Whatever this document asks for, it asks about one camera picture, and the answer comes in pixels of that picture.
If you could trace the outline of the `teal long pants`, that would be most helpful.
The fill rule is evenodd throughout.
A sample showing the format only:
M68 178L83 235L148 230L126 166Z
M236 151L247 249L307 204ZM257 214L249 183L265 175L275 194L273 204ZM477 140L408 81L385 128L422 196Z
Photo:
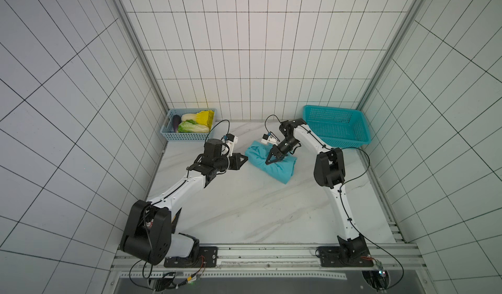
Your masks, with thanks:
M287 184L294 175L297 158L289 155L280 162L270 163L268 165L265 161L271 149L271 145L263 145L261 142L254 141L247 148L244 154L248 157L248 162L253 166L263 172L266 172L275 180L278 180L283 184Z

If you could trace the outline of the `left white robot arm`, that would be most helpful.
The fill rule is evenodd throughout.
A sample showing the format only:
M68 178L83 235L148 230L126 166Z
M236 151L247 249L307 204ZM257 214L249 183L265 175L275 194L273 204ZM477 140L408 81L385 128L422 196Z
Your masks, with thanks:
M248 157L240 153L214 158L200 154L187 168L187 174L166 192L132 205L119 249L151 265L172 257L198 260L199 240L174 232L179 213L188 200L216 176L227 170L238 171L247 161Z

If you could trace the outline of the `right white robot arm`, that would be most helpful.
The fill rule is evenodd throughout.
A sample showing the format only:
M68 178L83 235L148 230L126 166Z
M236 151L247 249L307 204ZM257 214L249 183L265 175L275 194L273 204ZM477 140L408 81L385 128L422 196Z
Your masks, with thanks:
M265 164L283 162L299 146L304 146L316 154L313 176L316 183L326 190L339 225L338 260L347 266L360 264L363 258L369 255L369 250L365 237L355 226L346 195L343 150L330 147L302 119L285 120L280 123L279 130L283 139L278 139L271 131L261 139L261 143L271 145Z

